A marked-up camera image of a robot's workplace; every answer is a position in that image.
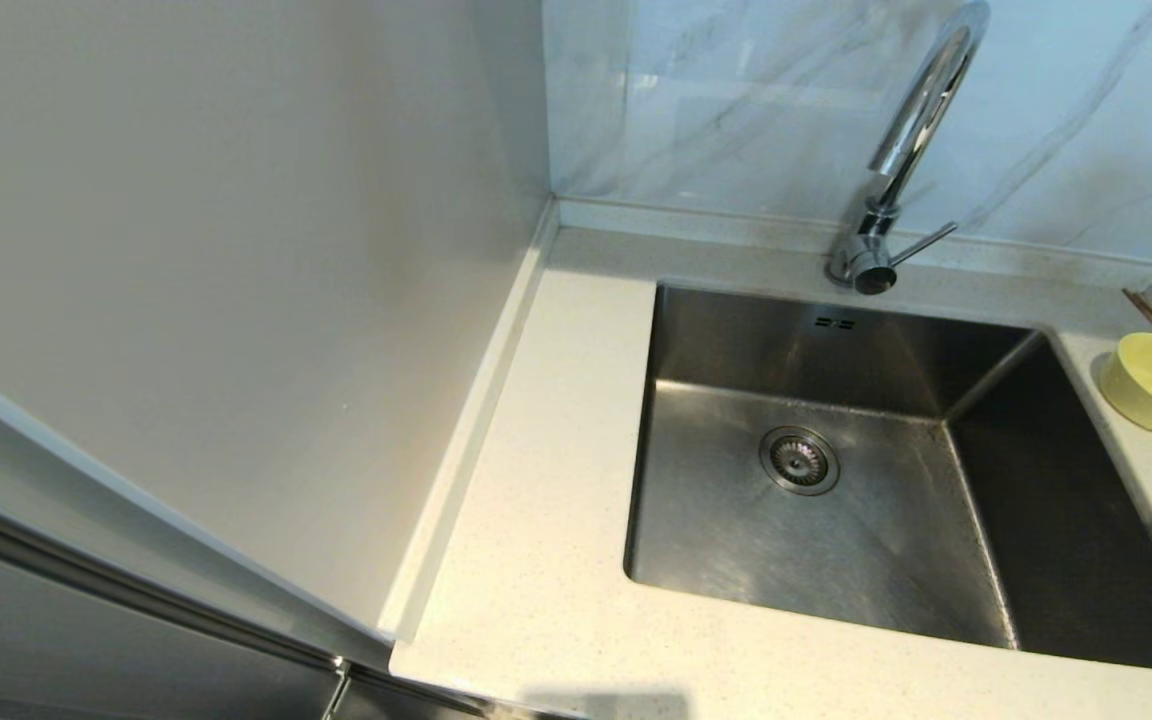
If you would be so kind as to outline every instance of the sink drain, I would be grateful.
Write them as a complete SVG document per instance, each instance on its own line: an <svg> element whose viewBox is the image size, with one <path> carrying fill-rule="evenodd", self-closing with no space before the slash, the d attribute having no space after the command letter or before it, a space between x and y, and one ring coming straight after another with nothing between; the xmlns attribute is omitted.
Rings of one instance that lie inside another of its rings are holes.
<svg viewBox="0 0 1152 720"><path fill-rule="evenodd" d="M778 486L799 495L820 495L838 483L838 455L809 429L773 429L759 446L763 469Z"/></svg>

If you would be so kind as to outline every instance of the sink overflow slot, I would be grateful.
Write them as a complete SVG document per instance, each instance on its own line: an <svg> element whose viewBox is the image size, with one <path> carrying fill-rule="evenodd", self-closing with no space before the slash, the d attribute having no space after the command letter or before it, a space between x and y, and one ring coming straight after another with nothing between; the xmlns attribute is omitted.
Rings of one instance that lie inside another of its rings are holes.
<svg viewBox="0 0 1152 720"><path fill-rule="evenodd" d="M850 328L855 327L856 323L855 320L835 320L833 318L817 318L817 323L814 323L814 325L817 325L818 328L839 328L840 331L850 331Z"/></svg>

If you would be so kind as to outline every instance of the sink basin wall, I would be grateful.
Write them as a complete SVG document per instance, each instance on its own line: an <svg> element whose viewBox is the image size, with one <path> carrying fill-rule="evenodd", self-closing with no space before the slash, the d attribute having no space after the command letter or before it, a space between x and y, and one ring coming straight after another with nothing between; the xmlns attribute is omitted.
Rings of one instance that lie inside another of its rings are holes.
<svg viewBox="0 0 1152 720"><path fill-rule="evenodd" d="M824 495L759 464L817 430ZM1152 667L1152 543L1046 338L662 286L632 579L782 611Z"/></svg>

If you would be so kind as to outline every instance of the faucet spout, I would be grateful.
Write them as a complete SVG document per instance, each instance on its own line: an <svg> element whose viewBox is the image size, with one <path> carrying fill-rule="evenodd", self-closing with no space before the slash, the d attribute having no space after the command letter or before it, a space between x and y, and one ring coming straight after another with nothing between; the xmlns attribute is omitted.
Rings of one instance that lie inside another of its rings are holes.
<svg viewBox="0 0 1152 720"><path fill-rule="evenodd" d="M869 168L887 181L881 191L865 200L859 227L835 243L826 265L826 275L832 281L864 295L887 291L896 283L895 266L900 262L952 232L950 228L933 233L919 241L916 249L897 253L900 260L894 262L887 250L887 233L900 218L901 192L963 85L988 23L988 3L973 0L956 9L941 28L914 84L905 92L905 100L892 119L887 135L870 160Z"/></svg>

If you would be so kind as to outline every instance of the faucet handle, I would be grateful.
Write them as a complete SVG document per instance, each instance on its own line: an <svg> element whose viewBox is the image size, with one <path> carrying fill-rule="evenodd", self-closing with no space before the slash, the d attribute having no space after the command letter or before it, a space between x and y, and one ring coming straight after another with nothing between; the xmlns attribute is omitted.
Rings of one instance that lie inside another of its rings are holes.
<svg viewBox="0 0 1152 720"><path fill-rule="evenodd" d="M929 234L927 237L924 237L923 240L915 242L914 245L907 247L905 250L901 250L896 255L893 255L890 266L895 268L896 265L900 265L901 263L904 263L904 260L914 258L915 255L918 255L923 250L927 249L927 245L932 245L933 242L941 240L941 237L947 236L947 234L950 234L956 229L958 229L958 223L945 223L941 229L938 229L938 232Z"/></svg>

